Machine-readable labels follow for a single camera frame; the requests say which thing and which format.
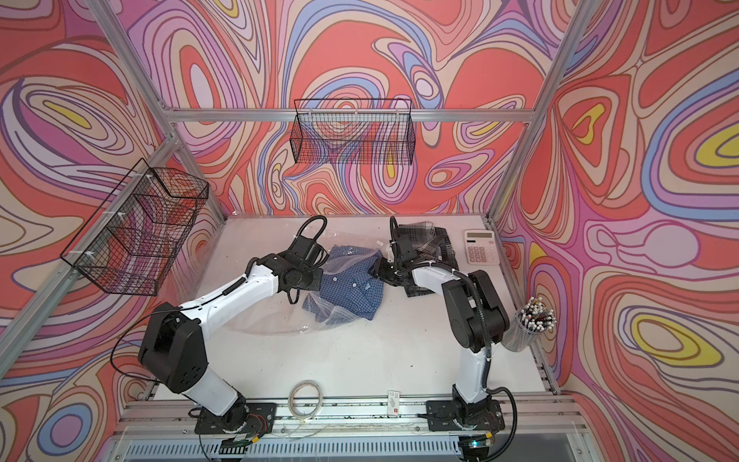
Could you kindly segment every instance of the white table surface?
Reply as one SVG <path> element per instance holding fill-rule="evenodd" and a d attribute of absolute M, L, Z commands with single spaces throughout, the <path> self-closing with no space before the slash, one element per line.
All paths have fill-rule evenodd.
<path fill-rule="evenodd" d="M 430 221 L 446 228 L 460 270 L 488 272 L 500 299 L 512 316 L 515 308 L 500 266 L 473 267 L 466 261 L 463 232 L 484 228 L 476 215 L 398 217 L 400 224 Z M 286 249 L 302 218 L 236 218 L 227 221 L 203 277 L 198 294 L 212 291 L 243 273 L 251 257 Z M 362 234 L 371 241 L 389 238 L 387 217 L 329 217 L 331 231 Z M 330 249 L 328 242 L 319 243 Z M 249 398 L 286 398 L 303 380 L 319 383 L 325 396 L 436 395 L 452 391 L 462 347 L 449 327 L 443 297 L 431 294 L 406 297 L 403 288 L 384 286 L 384 297 L 372 321 L 360 319 L 329 330 L 294 335 L 244 333 L 246 320 L 258 310 L 288 307 L 279 293 L 255 305 L 221 328 L 206 343 L 208 361 L 228 383 Z M 490 387 L 512 392 L 543 392 L 530 350 L 512 353 L 498 347 L 488 377 Z M 154 399 L 178 399 L 158 387 Z"/>

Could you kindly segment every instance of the clear cup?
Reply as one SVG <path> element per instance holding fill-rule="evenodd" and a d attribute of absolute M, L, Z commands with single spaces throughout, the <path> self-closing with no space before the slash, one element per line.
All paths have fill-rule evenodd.
<path fill-rule="evenodd" d="M 537 339 L 540 332 L 533 332 L 521 324 L 521 318 L 516 316 L 513 325 L 503 334 L 503 340 L 500 342 L 507 350 L 523 351 L 526 347 Z"/>

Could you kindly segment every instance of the aluminum frame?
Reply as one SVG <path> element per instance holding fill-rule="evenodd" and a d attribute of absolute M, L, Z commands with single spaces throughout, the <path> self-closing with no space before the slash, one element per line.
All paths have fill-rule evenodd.
<path fill-rule="evenodd" d="M 495 223 L 493 222 L 492 218 L 487 220 L 485 224 L 486 224 L 486 229 L 493 231 L 493 235 L 495 236 L 495 245 L 498 250 L 498 255 L 505 255 L 505 249 L 503 248 L 503 244 L 500 242 L 500 234 L 498 234 L 498 230 L 495 228 Z M 511 263 L 507 259 L 501 259 L 500 268 L 503 271 L 503 279 L 505 279 L 505 284 L 509 288 L 513 288 L 513 290 L 510 291 L 511 298 L 513 299 L 514 307 L 516 307 L 516 310 L 518 311 L 521 308 L 523 308 L 525 304 L 524 302 L 525 295 L 522 295 L 518 290 L 515 290 L 518 286 L 516 285 L 516 278 L 513 274 L 513 268 L 511 267 Z M 546 374 L 547 381 L 549 382 L 549 386 L 550 386 L 550 390 L 552 394 L 561 395 L 562 389 L 559 388 L 559 382 L 557 382 L 556 377 L 554 376 L 554 371 L 552 370 L 552 367 L 549 364 L 549 360 L 544 354 L 544 349 L 542 348 L 541 340 L 537 339 L 530 346 L 531 346 L 531 353 L 534 355 L 534 359 L 537 361 L 538 364 L 542 365 L 544 374 Z"/>
<path fill-rule="evenodd" d="M 576 436 L 576 441 L 590 436 L 590 430 L 580 412 L 580 406 L 572 396 L 556 396 L 549 393 L 515 393 L 518 409 L 517 434 L 566 434 Z M 454 438 L 481 432 L 429 432 L 428 422 L 418 417 L 426 411 L 426 401 L 447 399 L 447 395 L 401 396 L 400 415 L 387 418 L 387 397 L 325 398 L 321 412 L 309 421 L 301 422 L 290 414 L 287 399 L 251 400 L 252 402 L 276 402 L 273 432 L 261 438 L 263 441 L 311 440 L 332 441 L 335 438 L 385 437 L 413 438 L 438 437 Z M 511 405 L 504 395 L 497 396 L 505 415 L 507 428 L 511 426 Z M 315 399 L 297 398 L 297 404 L 313 405 Z M 104 460 L 125 460 L 126 452 L 133 443 L 151 441 L 172 444 L 187 444 L 197 441 L 194 433 L 197 419 L 188 416 L 194 403 L 189 400 L 176 401 L 137 401 L 127 404 L 121 413 L 113 436 L 114 444 L 103 456 Z M 504 430 L 499 438 L 507 435 Z M 203 443 L 213 443 L 229 435 L 203 438 Z M 300 452 L 283 454 L 283 457 L 298 457 Z"/>
<path fill-rule="evenodd" d="M 500 205 L 500 198 L 511 187 L 513 179 L 522 165 L 522 160 L 528 155 L 548 111 L 548 107 L 554 98 L 556 88 L 559 86 L 567 65 L 579 44 L 593 11 L 600 0 L 581 0 L 575 9 L 573 18 L 565 31 L 565 37 L 557 50 L 555 59 L 549 73 L 545 76 L 544 84 L 539 92 L 534 109 L 416 109 L 413 118 L 418 122 L 457 122 L 457 121 L 510 121 L 523 122 L 527 127 L 521 135 L 516 151 L 513 154 L 510 165 L 503 175 L 498 193 L 494 198 L 490 209 L 487 211 L 488 220 Z M 193 154 L 183 142 L 177 122 L 187 121 L 292 121 L 294 111 L 292 109 L 171 109 L 163 103 L 163 99 L 157 94 L 151 79 L 144 71 L 143 65 L 136 55 L 133 46 L 120 25 L 109 3 L 106 0 L 88 0 L 92 13 L 98 20 L 103 32 L 108 38 L 113 50 L 118 54 L 124 71 L 134 81 L 135 86 L 141 92 L 149 106 L 149 111 L 160 125 L 160 128 L 168 135 L 168 140 L 163 145 L 169 145 L 174 141 L 176 149 L 180 151 L 180 160 L 188 173 L 205 178 L 200 170 Z M 152 156 L 149 162 L 157 164 Z M 116 200 L 125 198 L 123 191 Z M 213 196 L 209 197 L 209 204 L 214 211 L 220 211 L 217 201 Z M 224 217 L 218 213 L 217 220 Z M 510 284 L 511 269 L 509 265 L 503 265 L 503 273 Z M 23 311 L 11 321 L 10 325 L 0 336 L 0 376 L 13 364 L 24 349 L 25 345 L 38 331 L 43 321 L 53 311 L 58 301 L 66 294 L 69 287 L 76 280 L 73 274 L 55 272 L 45 282 L 44 289 L 29 301 Z M 304 426 L 296 422 L 292 423 L 296 435 L 309 435 L 316 431 L 316 425 L 325 427 L 330 421 L 332 425 L 338 425 L 336 431 L 342 435 L 391 435 L 394 432 L 420 431 L 423 419 L 415 417 L 415 413 L 424 412 L 422 403 L 426 399 L 434 397 L 403 397 L 401 398 L 401 417 L 388 419 L 386 417 L 386 398 L 329 398 L 324 402 L 325 409 L 331 410 L 330 415 L 319 416 Z M 567 396 L 553 394 L 517 394 L 517 405 L 520 409 L 519 432 L 572 432 L 589 433 L 584 418 L 579 413 L 579 406 L 574 400 Z M 287 400 L 277 400 L 279 403 L 277 419 L 282 422 L 282 428 L 290 426 L 287 412 Z M 510 412 L 510 404 L 505 398 L 501 398 L 503 409 Z M 145 433 L 152 438 L 192 438 L 194 420 L 187 416 L 187 411 L 192 408 L 190 401 L 141 401 L 126 405 L 121 420 L 116 427 L 116 432 L 130 433 L 129 427 L 144 427 Z"/>
<path fill-rule="evenodd" d="M 600 2 L 601 0 L 581 0 L 575 7 L 575 12 L 565 31 L 565 37 L 556 51 L 552 66 L 544 79 L 544 84 L 542 85 L 541 91 L 539 91 L 537 102 L 534 104 L 534 119 L 524 128 L 521 134 L 516 150 L 511 156 L 511 162 L 503 173 L 503 178 L 487 211 L 486 215 L 488 218 L 494 216 L 494 212 L 500 207 L 503 198 L 508 196 L 508 191 L 513 187 L 514 179 L 520 173 L 524 159 L 537 147 L 538 143 L 535 143 L 537 141 L 537 135 L 539 135 L 539 131 L 543 128 L 543 123 L 546 121 L 549 106 L 554 100 L 554 95 L 559 88 L 559 84 L 565 77 L 572 57 L 575 55 L 580 40 L 582 40 L 582 36 L 590 23 L 590 18 L 595 13 Z"/>
<path fill-rule="evenodd" d="M 381 112 L 357 109 L 357 112 Z M 178 109 L 163 110 L 170 122 L 292 122 L 295 109 Z M 532 109 L 411 109 L 414 122 L 531 122 Z"/>
<path fill-rule="evenodd" d="M 103 30 L 110 46 L 116 55 L 118 55 L 123 66 L 123 71 L 134 81 L 135 86 L 143 96 L 152 117 L 154 117 L 165 134 L 171 135 L 177 141 L 177 150 L 180 152 L 179 159 L 185 170 L 195 177 L 206 180 L 190 148 L 177 130 L 175 123 L 170 122 L 165 115 L 163 100 L 157 94 L 154 84 L 149 78 L 149 74 L 144 70 L 143 64 L 138 58 L 128 34 L 126 34 L 123 26 L 118 21 L 118 17 L 113 13 L 108 0 L 87 0 L 87 5 L 98 21 L 98 25 Z M 220 204 L 212 194 L 208 195 L 208 204 L 213 210 L 216 220 L 220 221 L 219 225 L 222 224 L 225 221 L 225 215 L 223 214 L 223 210 L 221 210 Z"/>

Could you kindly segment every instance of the pink wall panel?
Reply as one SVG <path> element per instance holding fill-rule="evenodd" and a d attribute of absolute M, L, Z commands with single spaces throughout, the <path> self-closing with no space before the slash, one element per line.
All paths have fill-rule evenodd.
<path fill-rule="evenodd" d="M 0 4 L 0 330 L 121 176 L 161 143 L 84 0 Z M 81 279 L 0 380 L 0 461 L 90 461 L 143 381 L 107 356 L 158 302 L 191 296 L 215 233 L 199 216 L 159 297 L 101 293 Z M 117 351 L 137 365 L 143 328 Z"/>
<path fill-rule="evenodd" d="M 605 1 L 496 222 L 608 461 L 739 459 L 739 4 Z"/>
<path fill-rule="evenodd" d="M 438 126 L 412 166 L 296 165 L 289 123 L 178 129 L 229 214 L 486 213 L 523 124 Z"/>
<path fill-rule="evenodd" d="M 167 105 L 407 95 L 422 108 L 532 107 L 574 8 L 569 0 L 225 5 L 117 4 Z"/>

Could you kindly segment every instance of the black wire mesh basket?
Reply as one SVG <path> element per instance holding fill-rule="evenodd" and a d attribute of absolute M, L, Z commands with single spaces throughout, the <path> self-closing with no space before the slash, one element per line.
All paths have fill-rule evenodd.
<path fill-rule="evenodd" d="M 295 163 L 412 165 L 415 126 L 406 98 L 297 99 Z"/>
<path fill-rule="evenodd" d="M 77 259 L 62 259 L 106 293 L 156 296 L 208 193 L 200 178 L 148 168 Z"/>

